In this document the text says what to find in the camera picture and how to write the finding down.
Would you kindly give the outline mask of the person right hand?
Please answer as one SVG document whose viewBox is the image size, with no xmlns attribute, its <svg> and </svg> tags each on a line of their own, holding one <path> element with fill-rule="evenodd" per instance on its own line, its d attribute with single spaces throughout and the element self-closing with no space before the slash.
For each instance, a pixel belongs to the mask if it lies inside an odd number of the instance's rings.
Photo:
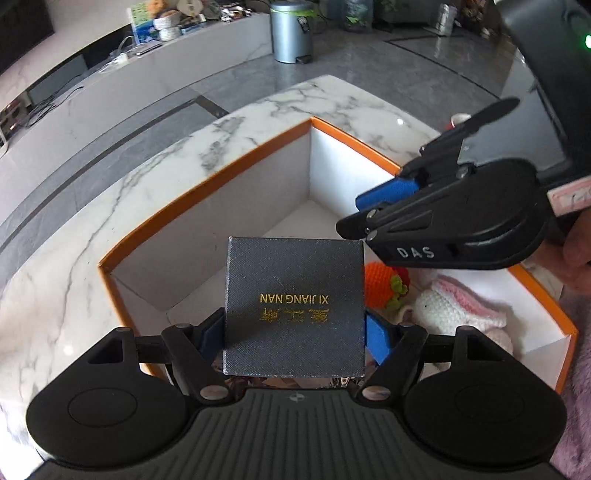
<svg viewBox="0 0 591 480">
<path fill-rule="evenodd" d="M 562 260 L 555 274 L 571 289 L 590 294 L 590 210 L 583 211 L 575 221 L 562 248 Z"/>
</svg>

